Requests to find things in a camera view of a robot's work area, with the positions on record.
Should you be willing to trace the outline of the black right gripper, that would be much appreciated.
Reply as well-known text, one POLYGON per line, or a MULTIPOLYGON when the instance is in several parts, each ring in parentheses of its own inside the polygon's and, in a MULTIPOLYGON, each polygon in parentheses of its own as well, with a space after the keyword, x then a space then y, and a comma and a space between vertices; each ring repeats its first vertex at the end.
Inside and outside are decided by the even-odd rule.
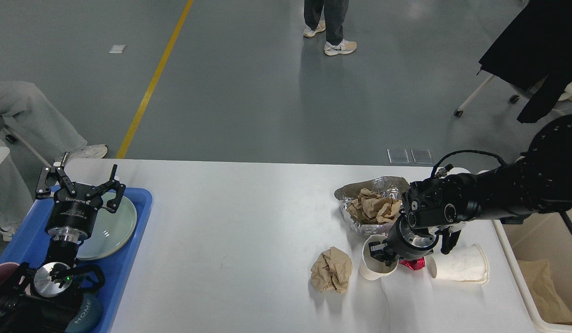
POLYGON ((417 232, 410 228, 405 216, 400 216, 387 236, 386 241, 369 242, 369 253, 373 259, 391 267, 399 259, 417 260, 432 253, 438 244, 439 236, 417 232))

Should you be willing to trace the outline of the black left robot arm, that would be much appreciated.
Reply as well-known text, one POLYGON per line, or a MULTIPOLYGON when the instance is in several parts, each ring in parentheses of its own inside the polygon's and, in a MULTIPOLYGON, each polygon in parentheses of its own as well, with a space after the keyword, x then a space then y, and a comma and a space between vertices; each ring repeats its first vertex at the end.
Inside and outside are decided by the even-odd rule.
POLYGON ((117 212, 126 189, 115 178, 100 185, 77 183, 66 175, 68 156, 41 171, 36 199, 53 199, 45 232, 49 246, 43 263, 15 266, 0 276, 0 333, 89 331, 102 316, 96 293, 105 285, 97 264, 77 264, 80 246, 92 236, 100 209, 117 212))

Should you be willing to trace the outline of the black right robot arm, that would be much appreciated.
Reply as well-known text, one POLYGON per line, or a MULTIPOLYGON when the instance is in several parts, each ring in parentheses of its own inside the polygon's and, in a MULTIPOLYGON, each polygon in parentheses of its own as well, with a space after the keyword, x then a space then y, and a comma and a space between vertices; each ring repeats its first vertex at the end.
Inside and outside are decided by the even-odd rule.
POLYGON ((429 255, 438 242, 448 254, 457 244, 461 223, 501 220, 521 223, 533 213, 557 212, 572 227, 572 114, 548 123, 523 156, 479 173, 443 175, 410 183, 403 209, 387 238, 369 242, 373 259, 390 266, 429 255))

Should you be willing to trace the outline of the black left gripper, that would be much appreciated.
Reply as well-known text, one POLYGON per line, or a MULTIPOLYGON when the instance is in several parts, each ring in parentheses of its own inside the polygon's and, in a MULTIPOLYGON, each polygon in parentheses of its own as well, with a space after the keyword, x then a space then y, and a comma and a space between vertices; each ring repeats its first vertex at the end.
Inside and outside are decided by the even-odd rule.
POLYGON ((70 153, 65 153, 59 165, 43 168, 36 186, 36 199, 49 198, 52 191, 48 185, 49 179, 55 179, 66 192, 56 192, 55 205, 45 226, 46 233, 55 238, 64 231, 75 230, 79 240, 84 241, 92 236, 99 209, 115 214, 121 206, 121 201, 127 186, 117 178, 117 165, 111 169, 110 179, 85 194, 85 198, 75 198, 77 190, 73 181, 66 175, 64 167, 68 162, 70 153), (113 191, 115 196, 105 203, 102 196, 113 191))

